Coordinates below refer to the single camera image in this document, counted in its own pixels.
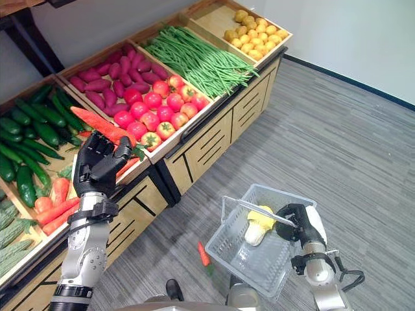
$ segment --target black baseboard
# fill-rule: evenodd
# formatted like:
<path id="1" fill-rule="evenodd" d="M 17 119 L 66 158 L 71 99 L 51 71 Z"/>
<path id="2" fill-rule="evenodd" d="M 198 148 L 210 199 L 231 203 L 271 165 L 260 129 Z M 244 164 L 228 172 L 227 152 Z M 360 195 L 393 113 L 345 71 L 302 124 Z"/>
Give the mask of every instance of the black baseboard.
<path id="1" fill-rule="evenodd" d="M 378 95 L 380 97 L 383 97 L 383 98 L 385 98 L 387 100 L 390 100 L 391 102 L 395 102 L 396 104 L 398 104 L 400 106 L 403 106 L 403 107 L 408 108 L 408 109 L 410 109 L 412 111 L 415 111 L 415 105 L 412 105 L 409 102 L 405 102 L 404 100 L 401 100 L 400 98 L 397 98 L 395 96 L 392 96 L 392 95 L 390 95 L 388 93 L 385 93 L 385 92 L 382 92 L 382 91 L 380 91 L 378 89 L 375 89 L 374 87 L 367 86 L 366 84 L 360 83 L 359 81 L 353 80 L 353 79 L 348 78 L 346 76 L 342 76 L 342 75 L 340 75 L 338 73 L 335 73 L 333 71 L 324 69 L 322 67 L 319 67 L 317 65 L 314 65 L 313 63 L 306 62 L 305 60 L 301 60 L 301 59 L 299 59 L 297 57 L 293 57 L 291 55 L 284 54 L 283 57 L 286 58 L 286 59 L 288 59 L 288 60 L 291 60 L 293 62 L 296 62 L 296 63 L 299 63 L 301 65 L 304 65 L 304 66 L 306 66 L 308 68 L 317 70 L 317 71 L 319 71 L 321 73 L 325 73 L 325 74 L 327 74 L 329 76 L 332 76 L 332 77 L 334 77 L 336 79 L 345 81 L 345 82 L 347 82 L 347 83 L 349 83 L 349 84 L 351 84 L 353 86 L 357 86 L 357 87 L 359 87 L 361 89 L 364 89 L 365 91 L 371 92 L 371 93 L 376 94 L 376 95 Z"/>

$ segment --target wooden produce crate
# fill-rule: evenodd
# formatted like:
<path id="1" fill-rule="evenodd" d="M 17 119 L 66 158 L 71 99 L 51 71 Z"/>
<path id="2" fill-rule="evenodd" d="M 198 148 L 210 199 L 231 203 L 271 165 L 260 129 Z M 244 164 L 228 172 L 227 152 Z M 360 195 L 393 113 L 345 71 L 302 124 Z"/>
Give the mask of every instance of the wooden produce crate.
<path id="1" fill-rule="evenodd" d="M 15 98 L 22 98 L 23 100 L 29 98 L 33 93 L 35 93 L 39 87 L 50 84 L 52 86 L 61 87 L 67 93 L 67 95 L 71 96 L 76 102 L 84 104 L 84 102 L 74 94 L 60 79 L 55 77 L 54 75 L 50 75 L 44 78 L 42 81 L 30 86 L 28 89 L 21 92 L 19 95 L 14 96 L 0 105 L 0 114 L 7 113 L 7 111 L 14 107 L 14 99 Z M 61 156 L 65 157 L 64 160 L 53 159 L 51 157 L 47 157 L 47 160 L 51 163 L 50 165 L 43 165 L 40 164 L 42 168 L 50 175 L 51 181 L 53 183 L 54 179 L 57 177 L 57 172 L 61 171 L 61 169 L 69 166 L 72 164 L 74 155 L 78 152 L 78 149 L 74 149 L 72 144 L 65 144 L 60 147 L 59 151 L 57 151 Z M 127 185 L 133 179 L 135 179 L 140 173 L 142 173 L 146 168 L 150 166 L 150 161 L 146 158 L 142 162 L 137 162 L 131 168 L 129 168 L 122 176 L 120 176 L 117 180 L 118 185 Z M 36 185 L 41 185 L 40 181 L 38 180 L 37 176 L 34 175 L 34 183 Z M 20 212 L 20 217 L 27 218 L 27 219 L 36 219 L 36 211 L 27 207 L 24 202 L 19 197 L 19 193 L 17 190 L 16 182 L 13 181 L 11 183 L 6 183 L 0 178 L 0 187 L 4 190 L 6 195 L 10 198 L 13 204 Z M 76 196 L 73 187 L 71 193 L 68 197 Z M 0 278 L 0 290 L 2 290 L 11 280 L 13 280 L 15 274 L 17 272 L 21 272 L 22 270 L 30 270 L 30 267 L 34 264 L 34 260 L 40 256 L 40 254 L 44 251 L 45 248 L 50 248 L 51 244 L 56 243 L 57 240 L 62 236 L 62 234 L 67 230 L 68 224 L 63 224 L 57 230 L 55 230 L 51 235 L 47 236 L 42 229 L 35 225 L 30 229 L 30 235 L 33 236 L 33 240 L 36 241 L 36 247 L 13 269 L 11 269 L 6 275 Z"/>
<path id="2" fill-rule="evenodd" d="M 23 10 L 24 8 L 30 8 L 45 0 L 1 0 L 0 1 L 0 17 L 7 16 L 14 12 Z"/>
<path id="3" fill-rule="evenodd" d="M 21 213 L 16 216 L 17 218 L 26 218 L 26 219 L 30 219 L 29 217 L 23 216 Z M 16 239 L 14 239 L 9 245 L 11 244 L 15 244 L 24 240 L 33 240 L 33 243 L 30 245 L 29 248 L 27 249 L 31 249 L 31 252 L 20 262 L 18 262 L 12 269 L 10 269 L 6 274 L 4 274 L 2 277 L 0 277 L 0 288 L 2 287 L 2 285 L 4 285 L 17 271 L 19 271 L 20 269 L 22 269 L 23 267 L 26 266 L 26 263 L 28 262 L 28 260 L 30 260 L 32 258 L 33 255 L 35 255 L 37 252 L 39 252 L 39 250 L 42 249 L 43 247 L 43 241 L 46 240 L 47 237 L 46 235 L 43 233 L 43 231 L 40 229 L 40 227 L 38 225 L 32 226 L 30 227 L 30 232 L 26 233 L 26 232 L 22 232 L 22 234 L 20 234 Z"/>
<path id="4" fill-rule="evenodd" d="M 81 104 L 86 109 L 98 113 L 101 117 L 103 117 L 104 119 L 106 119 L 106 120 L 108 120 L 108 121 L 110 121 L 114 124 L 115 124 L 115 122 L 113 121 L 113 118 L 107 116 L 107 114 L 105 114 L 105 112 L 103 112 L 100 108 L 98 108 L 96 105 L 94 105 L 94 103 L 92 103 L 88 98 L 86 98 L 85 94 L 81 93 L 74 85 L 72 85 L 69 82 L 69 79 L 73 75 L 77 74 L 79 71 L 89 69 L 89 68 L 91 68 L 93 66 L 96 66 L 99 63 L 105 61 L 105 59 L 107 59 L 107 57 L 109 55 L 111 55 L 111 53 L 121 49 L 122 46 L 124 46 L 125 44 L 128 44 L 128 43 L 132 44 L 137 49 L 138 52 L 144 54 L 145 57 L 148 60 L 150 60 L 151 62 L 154 62 L 154 63 L 158 63 L 159 65 L 164 67 L 169 75 L 175 75 L 176 74 L 172 69 L 167 67 L 165 64 L 161 63 L 159 60 L 157 60 L 155 57 L 153 57 L 151 54 L 149 54 L 145 49 L 140 47 L 136 43 L 136 41 L 132 41 L 132 40 L 125 40 L 125 41 L 116 43 L 116 44 L 104 49 L 103 51 L 98 52 L 97 54 L 87 58 L 86 60 L 80 62 L 79 64 L 76 64 L 76 65 L 74 65 L 74 66 L 72 66 L 72 67 L 70 67 L 70 68 L 68 68 L 68 69 L 66 69 L 66 70 L 64 70 L 64 71 L 62 71 L 61 73 L 58 74 L 58 78 L 65 84 L 65 89 L 67 89 L 70 92 L 75 93 L 79 98 L 81 98 L 82 99 Z M 112 79 L 108 75 L 104 76 L 103 78 L 112 81 Z M 187 85 L 191 86 L 196 92 L 203 94 L 201 91 L 199 91 L 197 89 L 197 87 L 193 86 L 190 82 L 186 81 L 185 79 L 184 79 L 184 82 Z M 149 152 L 148 150 L 145 150 L 145 153 L 148 156 L 148 158 L 150 159 L 151 163 L 155 163 L 155 162 L 159 161 L 168 151 L 170 151 L 175 145 L 177 145 L 178 142 L 180 141 L 181 135 L 186 130 L 188 130 L 190 127 L 192 127 L 192 125 L 194 123 L 198 122 L 199 119 L 203 118 L 209 112 L 211 107 L 215 105 L 215 100 L 213 100 L 212 98 L 209 98 L 207 96 L 205 96 L 205 97 L 209 100 L 209 104 L 204 109 L 199 111 L 197 115 L 195 115 L 188 123 L 186 123 L 184 126 L 182 126 L 179 130 L 177 130 L 172 136 L 170 136 L 166 141 L 164 141 L 160 146 L 158 146 L 157 149 L 155 149 L 153 152 Z"/>
<path id="5" fill-rule="evenodd" d="M 197 23 L 193 18 L 189 17 L 187 11 L 175 13 L 172 16 L 165 18 L 162 21 L 159 21 L 145 30 L 141 30 L 136 34 L 133 34 L 129 37 L 130 40 L 136 42 L 137 44 L 146 43 L 148 40 L 156 37 L 158 32 L 164 28 L 165 25 L 175 26 L 175 27 L 184 27 L 190 30 L 193 34 L 198 36 L 201 40 L 209 42 L 210 44 L 218 47 L 224 51 L 228 51 L 242 60 L 244 60 L 249 65 L 255 65 L 256 61 L 243 53 L 241 50 L 235 48 L 233 45 L 230 45 L 228 42 L 223 40 L 221 36 L 216 36 L 210 32 L 207 28 L 203 27 Z"/>
<path id="6" fill-rule="evenodd" d="M 267 107 L 284 51 L 157 163 L 177 202 Z"/>
<path id="7" fill-rule="evenodd" d="M 167 188 L 160 184 L 154 167 L 140 173 L 113 200 L 119 205 L 119 214 L 110 223 L 110 238 L 107 243 L 107 267 L 151 224 L 159 213 L 171 203 Z M 67 242 L 60 249 L 66 249 Z M 56 284 L 59 281 L 62 261 L 66 250 L 57 250 L 52 260 L 41 272 L 24 284 L 5 305 L 6 311 L 42 311 L 47 309 Z"/>
<path id="8" fill-rule="evenodd" d="M 190 23 L 194 23 L 205 30 L 205 37 L 216 37 L 221 41 L 221 48 L 227 51 L 237 51 L 249 59 L 255 67 L 261 67 L 264 62 L 267 61 L 269 56 L 287 44 L 288 40 L 292 37 L 292 34 L 288 32 L 289 35 L 284 38 L 281 43 L 276 45 L 271 51 L 264 55 L 262 59 L 257 61 L 224 39 L 224 33 L 226 30 L 235 30 L 237 27 L 241 26 L 240 23 L 237 23 L 234 20 L 235 12 L 238 10 L 244 10 L 254 18 L 265 19 L 268 25 L 275 26 L 277 30 L 285 30 L 283 27 L 275 24 L 269 19 L 256 14 L 255 12 L 232 0 L 202 0 L 185 9 L 183 13 L 189 18 Z"/>

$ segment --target yellow potato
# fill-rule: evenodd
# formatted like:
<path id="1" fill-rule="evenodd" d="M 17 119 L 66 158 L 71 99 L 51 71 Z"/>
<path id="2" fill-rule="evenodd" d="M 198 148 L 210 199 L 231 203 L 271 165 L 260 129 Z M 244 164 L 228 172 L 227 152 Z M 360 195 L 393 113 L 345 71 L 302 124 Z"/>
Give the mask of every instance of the yellow potato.
<path id="1" fill-rule="evenodd" d="M 272 34 L 271 36 L 268 37 L 268 42 L 272 41 L 275 43 L 275 45 L 279 45 L 282 41 L 282 39 L 277 36 L 276 34 Z"/>
<path id="2" fill-rule="evenodd" d="M 249 37 L 251 37 L 251 39 L 258 37 L 258 33 L 254 29 L 249 30 L 248 35 L 249 35 Z"/>
<path id="3" fill-rule="evenodd" d="M 242 20 L 242 25 L 244 26 L 248 26 L 249 23 L 251 22 L 255 22 L 255 19 L 253 16 L 245 16 L 244 19 Z"/>
<path id="4" fill-rule="evenodd" d="M 255 22 L 256 22 L 258 25 L 264 25 L 265 27 L 267 27 L 267 26 L 268 26 L 268 22 L 267 22 L 265 19 L 260 18 L 260 17 L 258 17 L 257 19 L 255 19 Z"/>
<path id="5" fill-rule="evenodd" d="M 237 47 L 238 49 L 240 49 L 242 47 L 242 42 L 238 38 L 233 39 L 231 44 L 233 46 Z"/>
<path id="6" fill-rule="evenodd" d="M 260 60 L 263 57 L 263 55 L 257 50 L 249 51 L 248 55 L 251 56 L 254 60 Z"/>
<path id="7" fill-rule="evenodd" d="M 265 43 L 268 41 L 268 34 L 263 32 L 262 34 L 258 34 L 258 38 L 261 39 Z"/>
<path id="8" fill-rule="evenodd" d="M 256 28 L 256 31 L 258 31 L 258 33 L 262 33 L 262 32 L 265 32 L 266 30 L 267 30 L 267 26 L 265 26 L 265 25 L 262 25 L 262 24 L 258 24 L 257 23 L 257 28 Z"/>
<path id="9" fill-rule="evenodd" d="M 232 42 L 233 39 L 238 38 L 238 34 L 234 30 L 227 30 L 224 37 L 227 42 Z"/>
<path id="10" fill-rule="evenodd" d="M 242 44 L 248 43 L 251 40 L 251 37 L 249 37 L 247 34 L 243 34 L 239 37 Z"/>
<path id="11" fill-rule="evenodd" d="M 251 51 L 254 48 L 254 45 L 252 43 L 245 43 L 241 47 L 241 51 L 243 51 L 245 54 L 248 54 L 249 51 Z"/>
<path id="12" fill-rule="evenodd" d="M 243 34 L 246 34 L 248 32 L 248 29 L 246 26 L 240 26 L 236 28 L 236 33 L 238 34 L 238 37 L 242 36 Z"/>
<path id="13" fill-rule="evenodd" d="M 262 42 L 262 40 L 261 40 L 261 39 L 259 39 L 259 38 L 252 38 L 252 39 L 251 39 L 251 41 L 249 41 L 249 43 L 252 43 L 254 46 L 255 46 L 255 45 L 259 45 L 259 44 L 264 44 L 264 43 Z"/>
<path id="14" fill-rule="evenodd" d="M 277 32 L 277 27 L 270 25 L 266 29 L 266 33 L 270 36 L 271 34 L 275 34 Z"/>
<path id="15" fill-rule="evenodd" d="M 249 24 L 247 24 L 246 28 L 249 30 L 251 29 L 256 29 L 257 28 L 257 23 L 255 21 L 251 21 Z"/>
<path id="16" fill-rule="evenodd" d="M 248 16 L 248 12 L 244 10 L 238 10 L 235 12 L 235 21 L 240 23 L 246 16 Z"/>
<path id="17" fill-rule="evenodd" d="M 267 48 L 268 52 L 271 51 L 277 45 L 273 41 L 268 41 L 265 43 L 265 47 Z"/>
<path id="18" fill-rule="evenodd" d="M 265 45 L 263 45 L 263 44 L 256 45 L 256 46 L 254 47 L 254 50 L 257 50 L 257 51 L 258 51 L 258 52 L 260 52 L 262 55 L 265 55 L 266 53 L 268 53 L 268 49 L 267 49 L 267 47 L 266 47 Z"/>
<path id="19" fill-rule="evenodd" d="M 289 33 L 284 29 L 279 29 L 275 34 L 279 36 L 282 40 L 284 40 L 289 35 Z"/>

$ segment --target gray carpet floor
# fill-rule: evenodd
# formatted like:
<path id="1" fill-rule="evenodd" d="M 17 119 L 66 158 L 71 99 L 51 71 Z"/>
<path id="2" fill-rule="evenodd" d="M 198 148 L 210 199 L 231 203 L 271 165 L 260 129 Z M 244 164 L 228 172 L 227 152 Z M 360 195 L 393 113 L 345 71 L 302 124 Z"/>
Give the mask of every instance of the gray carpet floor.
<path id="1" fill-rule="evenodd" d="M 224 303 L 229 275 L 209 277 L 197 242 L 220 222 L 223 195 L 253 183 L 312 198 L 329 248 L 366 282 L 348 293 L 356 310 L 415 310 L 415 113 L 284 60 L 268 109 L 107 269 L 91 310 L 164 293 L 176 278 L 188 301 Z M 265 310 L 313 310 L 294 273 Z"/>

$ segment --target robotic hand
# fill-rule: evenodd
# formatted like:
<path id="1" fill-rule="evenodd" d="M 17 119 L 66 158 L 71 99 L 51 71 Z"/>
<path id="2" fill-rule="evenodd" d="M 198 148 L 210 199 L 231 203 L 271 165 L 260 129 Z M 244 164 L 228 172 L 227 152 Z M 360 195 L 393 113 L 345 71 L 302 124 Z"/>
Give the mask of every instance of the robotic hand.
<path id="1" fill-rule="evenodd" d="M 293 228 L 278 222 L 277 234 L 285 240 L 300 240 L 303 256 L 291 259 L 292 267 L 298 275 L 304 275 L 311 286 L 317 310 L 353 310 L 344 294 L 364 281 L 364 273 L 360 270 L 347 270 L 342 265 L 337 250 L 327 251 L 327 237 L 320 215 L 314 206 L 288 204 L 280 209 L 278 216 L 288 218 L 298 227 Z M 329 254 L 335 254 L 335 261 L 342 272 L 340 282 L 346 274 L 357 275 L 353 283 L 343 288 L 336 278 L 336 268 Z"/>
<path id="2" fill-rule="evenodd" d="M 128 137 L 122 137 L 113 150 L 114 144 L 99 132 L 92 133 L 79 150 L 73 185 L 80 208 L 68 219 L 68 252 L 49 310 L 86 310 L 104 272 L 109 222 L 118 215 L 118 205 L 107 198 L 115 191 L 117 172 L 131 156 Z"/>

